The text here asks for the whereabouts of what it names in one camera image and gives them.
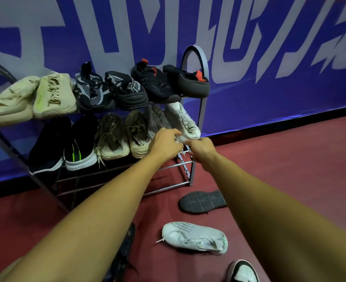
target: shoe rack shelf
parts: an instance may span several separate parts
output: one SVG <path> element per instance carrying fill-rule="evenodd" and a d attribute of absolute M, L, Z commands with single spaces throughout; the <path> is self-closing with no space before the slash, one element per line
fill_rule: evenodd
<path fill-rule="evenodd" d="M 197 45 L 190 45 L 186 48 L 186 51 L 183 54 L 183 59 L 181 63 L 181 68 L 183 70 L 187 70 L 187 61 L 188 57 L 191 53 L 195 53 L 196 56 L 199 59 L 201 70 L 203 73 L 203 76 L 209 78 L 209 70 L 208 70 L 208 62 L 207 58 L 203 52 L 203 50 L 197 46 Z M 16 79 L 13 79 L 13 77 L 7 77 L 8 80 L 12 83 L 16 81 Z M 184 103 L 184 98 L 181 98 L 181 104 Z M 206 110 L 206 104 L 207 104 L 207 98 L 200 99 L 200 107 L 199 107 L 199 115 L 197 120 L 197 126 L 200 130 L 202 130 L 203 127 L 203 120 L 204 120 L 204 113 Z M 121 159 L 116 159 L 114 161 L 104 161 L 106 167 L 101 166 L 99 169 L 99 166 L 97 164 L 86 168 L 85 170 L 80 171 L 67 171 L 64 168 L 61 168 L 58 174 L 55 175 L 31 175 L 28 172 L 28 166 L 26 162 L 25 156 L 23 156 L 12 144 L 11 142 L 3 135 L 3 133 L 0 131 L 0 147 L 3 151 L 6 152 L 8 156 L 11 158 L 14 158 L 20 166 L 27 172 L 27 174 L 31 177 L 31 179 L 39 185 L 40 188 L 42 188 L 44 191 L 46 191 L 50 196 L 54 198 L 54 200 L 57 202 L 57 204 L 64 209 L 65 211 L 69 212 L 69 210 L 73 209 L 76 206 L 76 194 L 83 190 L 88 190 L 96 187 L 103 186 L 106 182 L 95 182 L 95 180 L 92 180 L 92 178 L 98 178 L 103 174 L 106 174 L 108 172 L 112 171 L 121 171 L 124 169 L 129 168 L 136 162 L 138 162 L 137 159 L 133 158 L 132 156 L 127 156 Z M 183 153 L 186 154 L 190 151 L 190 148 L 188 146 L 185 146 Z M 176 163 L 170 166 L 162 167 L 158 170 L 166 170 L 173 167 L 178 167 L 180 171 L 182 169 L 180 166 L 183 167 L 184 172 L 183 177 L 185 180 L 182 183 L 178 183 L 171 186 L 166 186 L 160 189 L 155 189 L 149 192 L 144 193 L 143 197 L 145 196 L 151 196 L 155 194 L 159 194 L 161 192 L 166 192 L 168 190 L 172 190 L 175 188 L 179 188 L 182 186 L 192 186 L 194 183 L 194 173 L 195 173 L 195 165 L 196 163 L 190 158 L 190 156 L 183 156 L 182 154 L 179 154 L 176 159 Z M 89 179 L 92 183 L 87 184 L 87 186 L 81 186 L 81 181 L 86 181 Z M 61 188 L 64 185 L 70 185 L 71 190 L 64 190 L 64 188 Z M 67 203 L 67 200 L 63 200 L 64 197 L 70 197 L 70 194 L 72 199 L 71 202 Z"/>

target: forearm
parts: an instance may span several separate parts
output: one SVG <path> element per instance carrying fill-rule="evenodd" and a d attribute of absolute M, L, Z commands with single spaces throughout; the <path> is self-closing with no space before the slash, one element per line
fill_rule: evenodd
<path fill-rule="evenodd" d="M 210 173 L 271 280 L 346 280 L 344 231 L 220 155 Z"/>
<path fill-rule="evenodd" d="M 162 162 L 147 155 L 67 215 L 6 281 L 101 281 Z"/>

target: maroon floor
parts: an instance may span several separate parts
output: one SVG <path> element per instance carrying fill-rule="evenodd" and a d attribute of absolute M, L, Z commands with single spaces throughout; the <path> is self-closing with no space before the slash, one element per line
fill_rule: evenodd
<path fill-rule="evenodd" d="M 346 230 L 346 117 L 236 142 L 217 150 Z M 179 180 L 177 171 L 169 170 L 157 174 L 152 185 Z M 193 187 L 142 200 L 134 218 L 137 230 L 130 256 L 139 274 L 127 270 L 125 281 L 222 281 L 228 265 L 239 258 L 249 260 L 260 280 L 268 281 L 228 209 L 197 216 L 178 209 L 177 201 L 188 192 L 214 189 L 213 179 L 198 166 Z M 63 216 L 40 190 L 0 199 L 0 271 L 29 251 Z M 171 221 L 223 231 L 229 241 L 227 253 L 192 255 L 178 252 L 164 242 L 156 244 L 162 226 Z"/>

